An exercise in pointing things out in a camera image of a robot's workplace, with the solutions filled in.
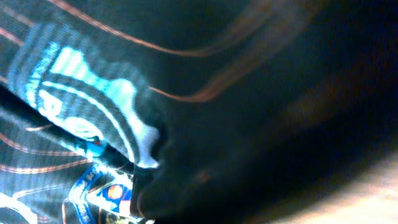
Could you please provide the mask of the black orange-patterned jersey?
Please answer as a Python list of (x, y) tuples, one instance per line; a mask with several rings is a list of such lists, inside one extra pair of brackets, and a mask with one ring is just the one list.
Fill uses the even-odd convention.
[(396, 1), (2, 1), (2, 223), (396, 223)]

